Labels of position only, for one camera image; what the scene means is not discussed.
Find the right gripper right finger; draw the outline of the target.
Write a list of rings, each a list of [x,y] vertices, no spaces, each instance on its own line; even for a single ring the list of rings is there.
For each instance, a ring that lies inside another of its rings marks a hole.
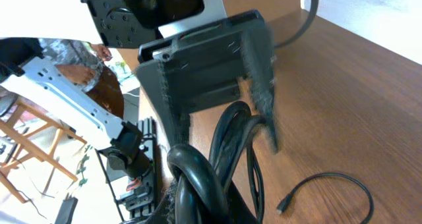
[[[230,224],[257,224],[256,217],[247,207],[234,182],[231,182],[228,188],[227,202]]]

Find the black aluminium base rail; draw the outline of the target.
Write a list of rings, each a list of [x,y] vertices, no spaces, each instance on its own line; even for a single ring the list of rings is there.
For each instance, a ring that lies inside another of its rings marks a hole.
[[[145,223],[159,204],[156,122],[150,117],[135,125],[130,122],[122,125],[123,130],[111,140],[111,146],[97,150],[96,155],[121,222]],[[119,196],[116,196],[112,180],[101,162],[103,157],[111,170],[122,171],[128,177],[128,184]]]

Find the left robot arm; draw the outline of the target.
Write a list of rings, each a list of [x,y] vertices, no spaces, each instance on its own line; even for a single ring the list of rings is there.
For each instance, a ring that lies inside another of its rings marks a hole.
[[[274,127],[272,37],[258,11],[227,17],[222,0],[1,0],[2,87],[24,96],[80,129],[100,149],[110,149],[129,175],[135,148],[121,142],[124,122],[96,105],[42,54],[40,37],[102,40],[138,48],[136,75],[162,120],[174,177],[229,182],[255,125]],[[247,111],[231,104],[216,131],[210,157],[189,144],[183,115],[225,102],[229,81],[252,80],[259,115],[232,126]]]

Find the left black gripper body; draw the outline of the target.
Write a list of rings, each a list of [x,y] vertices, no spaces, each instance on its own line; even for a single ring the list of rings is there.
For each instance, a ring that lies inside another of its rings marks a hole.
[[[173,99],[182,113],[195,113],[241,97],[238,78],[246,75],[241,33],[252,21],[264,22],[257,10],[247,11],[139,47],[141,63],[164,64]]]

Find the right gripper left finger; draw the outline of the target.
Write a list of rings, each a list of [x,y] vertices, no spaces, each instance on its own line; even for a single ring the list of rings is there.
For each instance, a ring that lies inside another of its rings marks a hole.
[[[148,217],[137,217],[123,224],[176,224],[175,218],[175,194],[176,181],[172,181],[164,194],[158,207]]]

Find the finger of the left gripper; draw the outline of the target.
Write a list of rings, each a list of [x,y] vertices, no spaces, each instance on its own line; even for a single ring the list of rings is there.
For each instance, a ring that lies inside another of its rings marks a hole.
[[[190,116],[174,102],[164,64],[160,61],[141,63],[135,70],[142,92],[160,121],[170,148],[189,144]]]
[[[263,22],[248,23],[241,33],[241,57],[250,91],[258,112],[265,118],[272,153],[279,152],[278,135],[274,120],[274,46],[270,29]]]

